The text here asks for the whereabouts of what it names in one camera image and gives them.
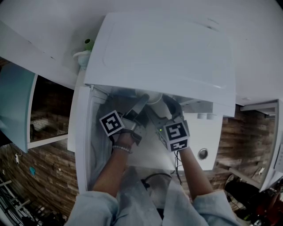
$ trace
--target bracelet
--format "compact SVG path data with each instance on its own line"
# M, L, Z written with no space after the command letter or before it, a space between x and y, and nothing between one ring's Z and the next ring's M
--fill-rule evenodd
M121 144L121 143L115 143L115 145L113 145L112 147L113 149L120 149L123 151L128 152L129 154L132 154L133 152L131 151L131 146L130 145L125 145L125 144Z

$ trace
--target sleeve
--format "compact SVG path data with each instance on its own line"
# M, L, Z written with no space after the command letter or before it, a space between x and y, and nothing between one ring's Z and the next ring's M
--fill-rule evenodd
M103 192L86 192L76 197L76 203L66 226L110 226L118 211L118 202Z
M196 197L193 207L209 226L240 226L223 191Z

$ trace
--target white panel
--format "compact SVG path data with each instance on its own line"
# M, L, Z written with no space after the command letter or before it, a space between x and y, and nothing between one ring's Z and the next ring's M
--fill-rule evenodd
M68 130L68 150L75 152L79 192L84 193L98 177L109 157L111 145L97 114L107 95L83 86L80 70L74 91Z
M0 72L0 130L27 153L27 116L35 74L9 63Z
M30 100L29 100L28 109L27 109L27 143L29 143L31 141L31 136L30 136L30 132L31 132L31 106L32 106L32 100L34 98L34 89L35 89L37 77L38 77L38 75L34 76L34 81L33 81L32 86L31 86Z
M283 144L280 145L274 169L280 173L283 173Z
M62 140L62 139L67 139L67 138L68 138L68 134L64 134L64 135L61 135L61 136L55 136L55 137L51 137L51 138L48 138L48 139L33 141L33 142L30 142L30 143L27 143L27 148L30 149L30 148L34 148L34 147L39 147L39 146L42 146L42 145L45 145L45 144L48 144L48 143L53 143L53 142L56 142L56 141L59 141L59 140Z
M280 145L283 143L283 102L278 100L278 105L275 109L275 128L274 128L274 140L272 143L272 150L270 152L270 159L267 165L267 170L263 172L265 180L262 183L261 191L264 191L271 187L278 179L283 176L283 173L274 170L277 156L279 153Z
M235 104L228 38L157 12L111 13L101 26L84 82Z

